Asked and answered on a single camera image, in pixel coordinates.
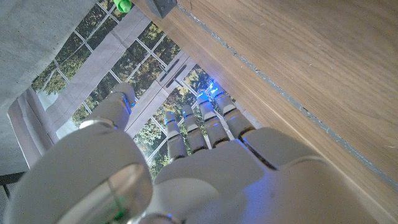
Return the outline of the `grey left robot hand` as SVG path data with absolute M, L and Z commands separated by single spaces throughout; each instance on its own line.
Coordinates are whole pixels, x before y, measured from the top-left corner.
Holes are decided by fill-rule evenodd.
M 191 154 L 165 115 L 170 162 L 152 177 L 125 132 L 135 104 L 125 83 L 22 176 L 6 223 L 377 223 L 371 204 L 318 153 L 255 128 L 220 86 L 227 135 L 200 93 L 207 135 L 184 109 Z

